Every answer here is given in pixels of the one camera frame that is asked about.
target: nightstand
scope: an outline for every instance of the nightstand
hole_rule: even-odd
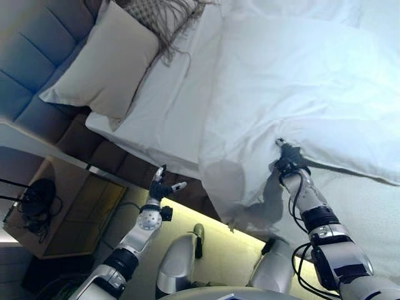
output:
[[[22,213],[15,208],[4,230],[39,259],[92,254],[126,188],[55,157],[45,159],[32,182],[41,178],[55,183],[62,201],[43,242],[23,228]],[[51,210],[58,208],[55,199]]]

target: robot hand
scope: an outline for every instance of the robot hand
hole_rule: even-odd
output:
[[[161,166],[157,172],[155,173],[149,189],[149,198],[161,201],[162,198],[169,196],[173,192],[176,192],[180,189],[186,187],[186,182],[179,182],[174,184],[173,186],[169,186],[167,184],[163,184],[165,174],[166,174],[167,166]]]

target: upholstered headboard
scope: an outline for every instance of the upholstered headboard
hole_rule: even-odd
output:
[[[0,118],[88,161],[103,140],[84,127],[88,109],[42,102],[86,42],[102,0],[49,0],[0,52]]]
[[[79,54],[102,0],[35,1],[45,4],[15,34],[1,41],[0,122],[148,188],[157,168],[86,128],[88,108],[49,104],[39,99],[39,94],[52,86]],[[200,181],[170,172],[166,177],[171,184],[191,182],[177,194],[179,203],[218,219]]]

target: pillow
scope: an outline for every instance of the pillow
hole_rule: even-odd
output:
[[[158,47],[151,31],[110,2],[75,61],[39,97],[49,103],[89,106],[110,121],[122,120]]]
[[[358,28],[361,0],[235,0],[232,12],[318,19]]]
[[[170,45],[178,31],[193,16],[197,0],[117,0],[124,10],[151,30],[165,51],[167,64],[171,63],[173,51]]]

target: beige pillow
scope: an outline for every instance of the beige pillow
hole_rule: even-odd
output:
[[[151,31],[110,2],[75,61],[39,97],[123,119],[158,47]]]

